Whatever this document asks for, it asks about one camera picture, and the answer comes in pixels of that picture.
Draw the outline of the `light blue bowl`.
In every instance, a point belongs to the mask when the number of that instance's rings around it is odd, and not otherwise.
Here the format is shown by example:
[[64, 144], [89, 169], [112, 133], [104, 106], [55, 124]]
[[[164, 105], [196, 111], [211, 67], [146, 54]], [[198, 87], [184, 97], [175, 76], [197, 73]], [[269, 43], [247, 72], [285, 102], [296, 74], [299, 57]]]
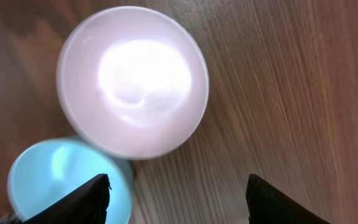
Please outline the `light blue bowl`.
[[41, 141], [22, 152], [9, 171], [9, 201], [26, 221], [98, 174], [107, 174], [111, 186], [107, 223], [128, 223], [134, 181], [130, 162], [101, 152], [79, 136]]

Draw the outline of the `pink bowl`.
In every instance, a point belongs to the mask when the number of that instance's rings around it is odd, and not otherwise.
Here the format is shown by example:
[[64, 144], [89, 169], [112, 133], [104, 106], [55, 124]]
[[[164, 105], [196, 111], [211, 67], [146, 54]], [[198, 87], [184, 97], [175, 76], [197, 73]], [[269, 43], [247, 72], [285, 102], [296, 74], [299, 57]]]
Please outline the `pink bowl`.
[[190, 33], [139, 6], [99, 11], [66, 39], [57, 93], [75, 131], [104, 152], [150, 159], [195, 132], [209, 96], [209, 75]]

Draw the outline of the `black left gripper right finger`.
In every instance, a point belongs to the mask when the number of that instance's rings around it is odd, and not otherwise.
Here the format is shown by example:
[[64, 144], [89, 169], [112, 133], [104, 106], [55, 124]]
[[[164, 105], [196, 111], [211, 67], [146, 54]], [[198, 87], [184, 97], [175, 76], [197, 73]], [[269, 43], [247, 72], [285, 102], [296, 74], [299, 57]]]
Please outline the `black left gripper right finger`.
[[246, 189], [250, 224], [329, 224], [256, 174]]

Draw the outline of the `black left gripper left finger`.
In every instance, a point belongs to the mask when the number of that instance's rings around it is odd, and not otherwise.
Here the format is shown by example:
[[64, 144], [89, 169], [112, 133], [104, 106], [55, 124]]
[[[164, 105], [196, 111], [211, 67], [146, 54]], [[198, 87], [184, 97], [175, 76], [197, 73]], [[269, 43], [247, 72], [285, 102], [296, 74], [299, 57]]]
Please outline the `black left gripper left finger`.
[[108, 175], [98, 174], [34, 217], [0, 218], [0, 224], [105, 224], [110, 200]]

